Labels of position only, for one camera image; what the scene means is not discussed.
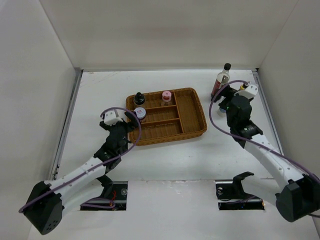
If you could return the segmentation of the tall dark sauce bottle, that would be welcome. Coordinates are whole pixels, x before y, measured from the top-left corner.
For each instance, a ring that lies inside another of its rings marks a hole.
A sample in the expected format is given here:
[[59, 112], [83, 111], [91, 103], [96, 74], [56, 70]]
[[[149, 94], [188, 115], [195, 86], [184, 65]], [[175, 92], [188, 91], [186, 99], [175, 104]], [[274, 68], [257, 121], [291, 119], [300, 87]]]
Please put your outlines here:
[[230, 63], [225, 63], [223, 66], [223, 70], [217, 74], [213, 89], [211, 91], [211, 99], [213, 99], [218, 90], [230, 80], [229, 71], [231, 67], [232, 65]]

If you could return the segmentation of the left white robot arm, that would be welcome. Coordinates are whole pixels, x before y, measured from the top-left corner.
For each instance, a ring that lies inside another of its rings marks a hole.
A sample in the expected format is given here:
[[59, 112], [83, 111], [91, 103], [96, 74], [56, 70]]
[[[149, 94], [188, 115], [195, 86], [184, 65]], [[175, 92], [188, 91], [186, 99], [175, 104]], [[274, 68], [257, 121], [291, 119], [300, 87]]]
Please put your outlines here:
[[25, 205], [19, 210], [41, 235], [53, 231], [75, 204], [86, 205], [94, 198], [108, 199], [113, 181], [107, 176], [131, 148], [128, 134], [141, 129], [137, 115], [129, 110], [118, 115], [118, 108], [106, 109], [99, 125], [109, 132], [104, 144], [83, 165], [67, 175], [51, 181], [40, 181], [32, 189]]

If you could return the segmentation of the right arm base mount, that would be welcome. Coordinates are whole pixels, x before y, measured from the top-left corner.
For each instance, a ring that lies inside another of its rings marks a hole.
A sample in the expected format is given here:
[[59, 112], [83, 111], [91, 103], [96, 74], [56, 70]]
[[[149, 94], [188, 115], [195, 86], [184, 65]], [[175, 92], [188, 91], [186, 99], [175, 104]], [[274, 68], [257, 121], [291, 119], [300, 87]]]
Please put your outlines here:
[[220, 211], [265, 210], [264, 201], [257, 196], [245, 193], [242, 180], [253, 176], [252, 172], [243, 172], [233, 179], [215, 182], [218, 209]]

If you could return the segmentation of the pink cap spice jar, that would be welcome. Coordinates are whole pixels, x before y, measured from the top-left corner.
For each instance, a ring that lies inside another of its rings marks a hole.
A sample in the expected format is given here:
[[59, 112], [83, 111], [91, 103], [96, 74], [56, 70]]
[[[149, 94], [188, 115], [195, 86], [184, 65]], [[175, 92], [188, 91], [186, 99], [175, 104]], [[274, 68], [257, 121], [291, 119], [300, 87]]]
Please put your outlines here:
[[172, 105], [172, 93], [170, 91], [163, 91], [161, 106], [164, 107], [170, 105]]

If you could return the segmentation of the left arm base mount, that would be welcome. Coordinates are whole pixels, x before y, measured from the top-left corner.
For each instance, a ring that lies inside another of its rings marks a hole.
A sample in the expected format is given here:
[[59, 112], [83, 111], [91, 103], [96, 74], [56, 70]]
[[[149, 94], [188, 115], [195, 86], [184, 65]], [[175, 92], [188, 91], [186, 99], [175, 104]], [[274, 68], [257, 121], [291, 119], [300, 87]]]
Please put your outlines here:
[[128, 181], [113, 181], [108, 179], [100, 196], [83, 203], [81, 211], [126, 211], [128, 197]]

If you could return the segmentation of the white lid spice jar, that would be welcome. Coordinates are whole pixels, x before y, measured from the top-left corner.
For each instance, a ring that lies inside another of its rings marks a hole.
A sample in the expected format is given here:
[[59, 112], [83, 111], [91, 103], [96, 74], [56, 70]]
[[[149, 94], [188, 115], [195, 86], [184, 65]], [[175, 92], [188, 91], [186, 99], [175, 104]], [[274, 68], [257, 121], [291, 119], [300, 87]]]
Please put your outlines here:
[[134, 113], [141, 123], [143, 123], [146, 120], [147, 112], [143, 107], [135, 108]]

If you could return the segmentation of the black cap spice bottle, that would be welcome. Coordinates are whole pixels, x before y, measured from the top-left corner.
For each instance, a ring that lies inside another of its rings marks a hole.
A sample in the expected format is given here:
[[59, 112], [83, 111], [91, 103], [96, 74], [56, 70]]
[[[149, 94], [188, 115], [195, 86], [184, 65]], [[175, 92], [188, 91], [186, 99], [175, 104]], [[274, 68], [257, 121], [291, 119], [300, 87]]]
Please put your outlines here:
[[133, 103], [136, 108], [138, 107], [144, 108], [145, 102], [146, 102], [145, 95], [142, 94], [141, 92], [137, 92], [133, 97]]

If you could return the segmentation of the white jar silver lid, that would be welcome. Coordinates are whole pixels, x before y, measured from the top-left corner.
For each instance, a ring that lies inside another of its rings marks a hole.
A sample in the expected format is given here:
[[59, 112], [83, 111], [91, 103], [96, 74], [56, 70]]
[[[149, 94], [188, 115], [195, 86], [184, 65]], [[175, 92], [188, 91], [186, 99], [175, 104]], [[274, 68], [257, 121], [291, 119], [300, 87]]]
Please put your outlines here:
[[217, 114], [221, 117], [225, 117], [226, 116], [226, 110], [222, 109], [221, 107], [218, 108], [217, 110]]

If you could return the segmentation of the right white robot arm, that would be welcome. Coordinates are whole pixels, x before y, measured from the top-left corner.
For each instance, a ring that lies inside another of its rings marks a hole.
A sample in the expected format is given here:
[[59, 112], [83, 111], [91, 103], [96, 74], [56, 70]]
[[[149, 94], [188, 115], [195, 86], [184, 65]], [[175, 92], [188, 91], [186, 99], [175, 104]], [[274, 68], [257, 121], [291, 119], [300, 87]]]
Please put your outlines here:
[[275, 182], [267, 183], [247, 171], [233, 178], [231, 190], [238, 198], [253, 195], [273, 204], [279, 214], [292, 223], [320, 209], [320, 180], [277, 152], [251, 120], [251, 101], [257, 93], [254, 84], [246, 83], [241, 90], [225, 85], [219, 92], [224, 98], [219, 107], [226, 112], [227, 135], [253, 155]]

